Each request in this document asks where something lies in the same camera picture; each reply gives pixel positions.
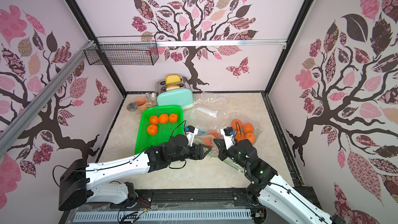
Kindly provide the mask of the clear green-zip bag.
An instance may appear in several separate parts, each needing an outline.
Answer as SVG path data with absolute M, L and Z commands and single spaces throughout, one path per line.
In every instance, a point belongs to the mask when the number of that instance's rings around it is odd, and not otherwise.
M 207 155 L 207 157 L 210 157 L 212 159 L 216 159 L 217 161 L 220 161 L 218 158 L 219 154 L 219 149 L 216 146 L 214 139 L 219 138 L 221 135 L 219 134 L 218 131 L 212 130 L 208 131 L 205 133 L 199 132 L 199 136 L 196 136 L 193 140 L 194 144 L 203 144 L 205 146 L 208 146 L 211 148 L 211 151 Z M 224 163 L 228 164 L 229 166 L 233 167 L 234 169 L 238 170 L 239 172 L 243 173 L 244 169 L 240 167 L 238 164 L 234 163 L 231 158 L 226 158 L 223 160 Z

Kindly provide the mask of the orange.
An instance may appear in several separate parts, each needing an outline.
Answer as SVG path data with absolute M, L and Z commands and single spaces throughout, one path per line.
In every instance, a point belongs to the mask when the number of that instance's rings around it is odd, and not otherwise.
M 157 125 L 158 123 L 159 123 L 159 117 L 158 116 L 151 116 L 150 118 L 149 118 L 149 122 L 150 122 L 150 124 L 154 124 L 154 125 Z
M 157 135 L 157 133 L 158 133 L 158 127 L 157 127 L 157 125 L 156 125 L 156 124 L 150 124 L 150 125 L 147 127 L 147 133 L 148 133 L 149 135 Z
M 166 124 L 169 122 L 169 115 L 168 114 L 161 114 L 159 116 L 159 123 Z
M 170 114 L 169 115 L 169 122 L 170 123 L 176 123 L 179 119 L 179 116 L 177 114 Z

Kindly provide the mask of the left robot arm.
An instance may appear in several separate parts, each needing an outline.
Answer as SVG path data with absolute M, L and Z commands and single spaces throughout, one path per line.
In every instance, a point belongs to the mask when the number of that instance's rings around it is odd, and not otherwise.
M 134 185 L 113 185 L 112 181 L 135 174 L 146 174 L 168 168 L 176 161 L 202 160 L 211 148 L 194 144 L 178 134 L 168 142 L 145 148 L 137 155 L 103 163 L 87 163 L 75 160 L 60 177 L 60 211 L 77 208 L 87 202 L 109 202 L 120 204 L 135 198 Z

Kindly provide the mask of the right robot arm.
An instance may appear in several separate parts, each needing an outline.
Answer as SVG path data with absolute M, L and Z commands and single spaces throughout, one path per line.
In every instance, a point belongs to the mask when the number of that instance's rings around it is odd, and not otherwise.
M 224 161 L 232 159 L 244 169 L 244 176 L 250 181 L 246 198 L 254 205 L 271 209 L 290 224 L 344 224 L 338 215 L 330 215 L 312 204 L 268 163 L 262 160 L 249 140 L 234 144 L 230 137 L 214 139 Z

